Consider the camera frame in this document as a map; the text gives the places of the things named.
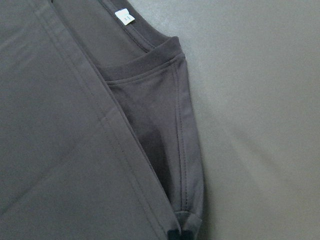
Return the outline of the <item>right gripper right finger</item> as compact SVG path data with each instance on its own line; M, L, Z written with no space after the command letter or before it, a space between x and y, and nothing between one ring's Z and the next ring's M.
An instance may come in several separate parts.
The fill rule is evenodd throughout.
M193 232L183 232L182 233L182 240L194 240Z

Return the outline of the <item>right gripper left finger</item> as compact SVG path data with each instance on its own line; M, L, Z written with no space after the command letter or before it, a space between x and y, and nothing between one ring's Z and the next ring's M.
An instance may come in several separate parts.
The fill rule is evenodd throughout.
M181 240L181 234L178 229L171 229L167 231L168 240Z

